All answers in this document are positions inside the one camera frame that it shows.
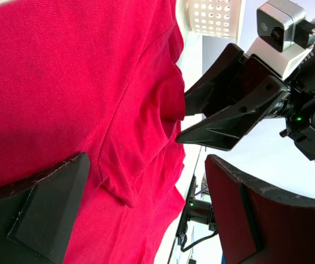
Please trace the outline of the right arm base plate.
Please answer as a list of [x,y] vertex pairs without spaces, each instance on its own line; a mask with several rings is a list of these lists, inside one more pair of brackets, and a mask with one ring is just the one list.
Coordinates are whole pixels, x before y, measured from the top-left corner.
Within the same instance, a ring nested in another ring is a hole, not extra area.
[[[177,245],[180,246],[181,252],[187,252],[199,243],[218,235],[218,227],[215,221],[212,204],[207,201],[198,200],[195,191],[196,177],[193,175],[187,191],[185,206],[176,230]],[[207,225],[208,230],[212,231],[212,234],[185,246],[187,243],[187,229],[189,222]]]

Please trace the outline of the red t shirt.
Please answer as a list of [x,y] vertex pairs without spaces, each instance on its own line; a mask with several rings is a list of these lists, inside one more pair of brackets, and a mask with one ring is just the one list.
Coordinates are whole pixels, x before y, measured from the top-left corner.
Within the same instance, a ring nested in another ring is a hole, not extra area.
[[153,263],[184,207],[175,1],[0,5],[0,186],[86,152],[65,263]]

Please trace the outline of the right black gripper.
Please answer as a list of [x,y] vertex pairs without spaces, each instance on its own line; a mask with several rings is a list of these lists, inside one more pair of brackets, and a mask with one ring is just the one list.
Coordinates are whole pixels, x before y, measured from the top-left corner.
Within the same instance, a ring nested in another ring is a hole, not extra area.
[[275,71],[247,96],[182,131],[180,144],[230,151],[261,120],[285,118],[281,132],[311,161],[315,160],[315,43],[308,49],[294,44],[280,53],[256,38],[248,54]]

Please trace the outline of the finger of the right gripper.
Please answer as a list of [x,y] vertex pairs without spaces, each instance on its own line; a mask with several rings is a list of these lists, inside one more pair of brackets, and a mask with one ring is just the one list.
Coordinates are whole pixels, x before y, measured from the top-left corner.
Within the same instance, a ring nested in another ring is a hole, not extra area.
[[228,44],[211,67],[185,94],[185,114],[211,116],[229,105],[229,86],[242,68],[244,51]]

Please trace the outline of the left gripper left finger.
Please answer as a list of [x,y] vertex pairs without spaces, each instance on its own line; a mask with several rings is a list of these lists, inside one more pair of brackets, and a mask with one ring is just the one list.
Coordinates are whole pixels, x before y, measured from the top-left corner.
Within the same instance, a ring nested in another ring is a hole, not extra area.
[[0,187],[0,263],[63,263],[89,169],[82,152]]

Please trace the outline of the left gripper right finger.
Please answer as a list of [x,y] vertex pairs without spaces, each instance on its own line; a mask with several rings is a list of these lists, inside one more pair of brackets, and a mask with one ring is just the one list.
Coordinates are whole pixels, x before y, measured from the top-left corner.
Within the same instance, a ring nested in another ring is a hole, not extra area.
[[315,263],[315,199],[216,155],[206,158],[205,169],[226,263]]

